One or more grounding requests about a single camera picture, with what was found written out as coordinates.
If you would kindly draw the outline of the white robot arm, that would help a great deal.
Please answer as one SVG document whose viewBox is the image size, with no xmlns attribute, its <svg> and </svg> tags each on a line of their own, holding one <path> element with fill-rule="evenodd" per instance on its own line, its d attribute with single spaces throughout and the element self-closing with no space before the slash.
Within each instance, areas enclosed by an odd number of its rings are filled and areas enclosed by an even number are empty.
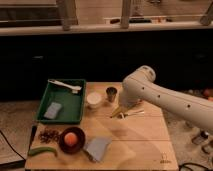
<svg viewBox="0 0 213 171">
<path fill-rule="evenodd" d="M 154 84 L 155 71 L 143 65 L 123 79 L 119 105 L 128 109 L 145 100 L 213 134 L 213 102 Z"/>
</svg>

